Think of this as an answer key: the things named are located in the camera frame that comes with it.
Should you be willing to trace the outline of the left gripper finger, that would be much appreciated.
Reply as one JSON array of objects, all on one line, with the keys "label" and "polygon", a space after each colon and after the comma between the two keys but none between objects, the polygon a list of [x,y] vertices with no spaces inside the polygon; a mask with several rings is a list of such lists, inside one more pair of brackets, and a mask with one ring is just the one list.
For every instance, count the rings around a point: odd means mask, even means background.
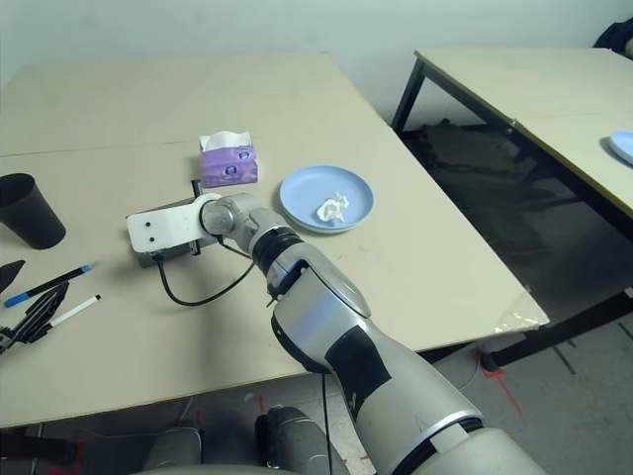
[{"label": "left gripper finger", "polygon": [[33,343],[51,328],[50,321],[65,298],[69,283],[64,282],[42,294],[13,328],[13,341]]},{"label": "left gripper finger", "polygon": [[0,266],[0,292],[4,292],[15,280],[25,260],[16,260]]}]

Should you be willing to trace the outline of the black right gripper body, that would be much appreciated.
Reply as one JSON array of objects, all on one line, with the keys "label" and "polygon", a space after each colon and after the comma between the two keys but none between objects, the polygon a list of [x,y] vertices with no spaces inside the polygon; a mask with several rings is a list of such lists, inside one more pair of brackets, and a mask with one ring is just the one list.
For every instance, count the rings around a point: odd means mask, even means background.
[{"label": "black right gripper body", "polygon": [[[195,198],[198,198],[202,194],[202,182],[200,179],[192,179],[191,186],[193,189],[193,195]],[[189,242],[190,253],[192,256],[197,256],[201,254],[201,245],[198,239]]]}]

